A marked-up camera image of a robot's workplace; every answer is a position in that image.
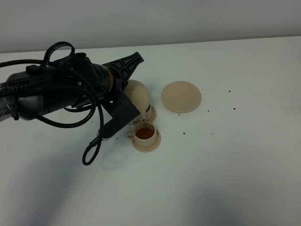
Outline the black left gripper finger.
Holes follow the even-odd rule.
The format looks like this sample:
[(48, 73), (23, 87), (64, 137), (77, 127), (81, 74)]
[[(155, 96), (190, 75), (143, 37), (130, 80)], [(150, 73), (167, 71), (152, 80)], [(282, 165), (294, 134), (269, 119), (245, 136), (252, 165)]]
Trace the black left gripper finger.
[(121, 79), (122, 88), (124, 89), (137, 66), (143, 61), (144, 59), (139, 52), (135, 52), (132, 55), (105, 63), (103, 66), (110, 68), (117, 73)]

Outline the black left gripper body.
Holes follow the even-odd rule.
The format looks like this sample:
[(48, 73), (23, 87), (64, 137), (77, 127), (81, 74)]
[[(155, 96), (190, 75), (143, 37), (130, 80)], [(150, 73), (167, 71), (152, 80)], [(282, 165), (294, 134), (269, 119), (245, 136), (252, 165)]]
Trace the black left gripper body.
[(96, 73), (95, 90), (100, 92), (104, 102), (118, 102), (118, 94), (124, 88), (124, 65), (121, 62), (109, 62), (104, 65), (91, 63)]

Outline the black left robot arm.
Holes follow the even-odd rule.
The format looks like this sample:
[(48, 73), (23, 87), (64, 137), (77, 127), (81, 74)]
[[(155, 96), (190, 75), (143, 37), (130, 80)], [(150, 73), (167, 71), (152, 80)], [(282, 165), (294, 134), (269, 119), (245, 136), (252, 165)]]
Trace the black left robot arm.
[(0, 85), (2, 117), (50, 123), (46, 115), (60, 109), (88, 111), (86, 118), (69, 124), (74, 128), (87, 122), (96, 110), (111, 116), (109, 124), (126, 125), (139, 115), (124, 92), (129, 78), (143, 62), (138, 52), (103, 65), (92, 63), (85, 53), (72, 52), (56, 61), (50, 57), (48, 52), (43, 60), (1, 63), (1, 67), (26, 65), (25, 71), (10, 75)]

